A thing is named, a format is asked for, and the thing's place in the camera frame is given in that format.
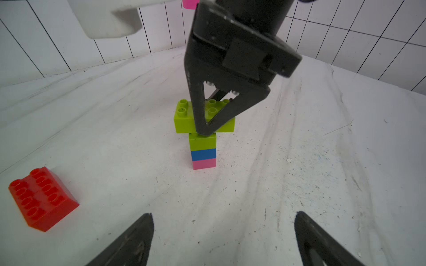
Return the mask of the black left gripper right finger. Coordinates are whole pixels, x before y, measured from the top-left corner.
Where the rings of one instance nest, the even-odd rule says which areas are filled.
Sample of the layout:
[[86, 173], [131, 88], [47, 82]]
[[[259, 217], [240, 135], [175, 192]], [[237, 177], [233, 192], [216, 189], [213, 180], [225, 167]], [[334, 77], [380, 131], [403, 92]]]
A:
[[306, 213], [297, 212], [294, 227], [304, 266], [362, 265]]

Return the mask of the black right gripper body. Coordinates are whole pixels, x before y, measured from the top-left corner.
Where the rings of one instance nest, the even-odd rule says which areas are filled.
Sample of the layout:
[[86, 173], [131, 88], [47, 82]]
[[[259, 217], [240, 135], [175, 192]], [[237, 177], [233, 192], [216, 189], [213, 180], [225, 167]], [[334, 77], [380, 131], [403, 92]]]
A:
[[278, 36], [292, 1], [200, 1], [187, 43], [192, 59], [254, 82], [289, 78], [302, 56]]

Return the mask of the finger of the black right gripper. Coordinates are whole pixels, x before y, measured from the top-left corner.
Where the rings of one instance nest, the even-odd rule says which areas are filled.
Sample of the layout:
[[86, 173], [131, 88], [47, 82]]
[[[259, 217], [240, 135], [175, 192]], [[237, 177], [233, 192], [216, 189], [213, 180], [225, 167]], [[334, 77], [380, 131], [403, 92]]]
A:
[[[198, 59], [184, 60], [190, 98], [193, 104], [196, 132], [209, 136], [235, 116], [266, 99], [270, 93], [271, 74], [261, 70], [260, 80], [244, 77], [228, 69]], [[222, 92], [239, 95], [226, 104], [209, 122], [205, 118], [204, 83], [212, 82]]]

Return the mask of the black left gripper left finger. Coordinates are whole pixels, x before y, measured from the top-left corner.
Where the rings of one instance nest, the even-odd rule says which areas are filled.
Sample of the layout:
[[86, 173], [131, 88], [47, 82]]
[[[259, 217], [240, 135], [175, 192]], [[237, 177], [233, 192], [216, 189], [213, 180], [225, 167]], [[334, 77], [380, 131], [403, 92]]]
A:
[[153, 236], [153, 215], [145, 213], [88, 264], [90, 266], [146, 266]]

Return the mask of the lime long lego brick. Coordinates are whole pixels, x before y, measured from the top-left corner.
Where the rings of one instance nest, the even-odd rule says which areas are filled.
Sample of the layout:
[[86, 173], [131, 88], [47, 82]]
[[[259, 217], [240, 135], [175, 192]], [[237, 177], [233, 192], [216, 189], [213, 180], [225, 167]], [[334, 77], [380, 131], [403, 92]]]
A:
[[[207, 100], [205, 102], [205, 118], [209, 122], [226, 104], [230, 101], [225, 99], [223, 101]], [[235, 130], [235, 120], [231, 119], [221, 128], [216, 130], [217, 133], [233, 133]], [[178, 134], [196, 133], [195, 120], [193, 114], [193, 105], [186, 99], [182, 99], [176, 106], [174, 115], [175, 129]]]

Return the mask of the lime small lego brick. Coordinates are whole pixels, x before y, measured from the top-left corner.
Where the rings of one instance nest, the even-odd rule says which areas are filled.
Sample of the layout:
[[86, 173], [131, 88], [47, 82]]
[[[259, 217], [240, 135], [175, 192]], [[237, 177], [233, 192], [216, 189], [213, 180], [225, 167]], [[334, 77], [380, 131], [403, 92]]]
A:
[[216, 134], [202, 136], [198, 133], [189, 134], [190, 151], [209, 150], [216, 148]]

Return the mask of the blue small lego brick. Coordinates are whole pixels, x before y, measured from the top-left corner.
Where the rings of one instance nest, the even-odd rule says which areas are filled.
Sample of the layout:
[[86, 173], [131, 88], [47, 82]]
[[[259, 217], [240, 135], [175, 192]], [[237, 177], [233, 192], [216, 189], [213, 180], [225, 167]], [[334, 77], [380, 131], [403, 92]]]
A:
[[191, 151], [192, 161], [210, 160], [216, 158], [216, 149]]

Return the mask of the pink small lego brick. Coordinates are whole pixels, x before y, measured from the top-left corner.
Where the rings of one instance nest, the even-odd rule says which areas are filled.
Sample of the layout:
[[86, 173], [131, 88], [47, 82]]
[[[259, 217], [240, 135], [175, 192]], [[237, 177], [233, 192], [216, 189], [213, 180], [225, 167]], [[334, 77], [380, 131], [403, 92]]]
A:
[[193, 169], [194, 170], [214, 168], [214, 167], [216, 167], [216, 158], [193, 161]]

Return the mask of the red lego brick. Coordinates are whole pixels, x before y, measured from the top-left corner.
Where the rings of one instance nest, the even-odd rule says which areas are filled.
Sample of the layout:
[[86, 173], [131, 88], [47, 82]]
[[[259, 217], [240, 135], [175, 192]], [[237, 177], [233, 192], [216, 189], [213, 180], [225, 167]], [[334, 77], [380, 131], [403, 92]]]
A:
[[46, 232], [79, 203], [60, 178], [46, 167], [36, 168], [8, 187], [26, 223]]

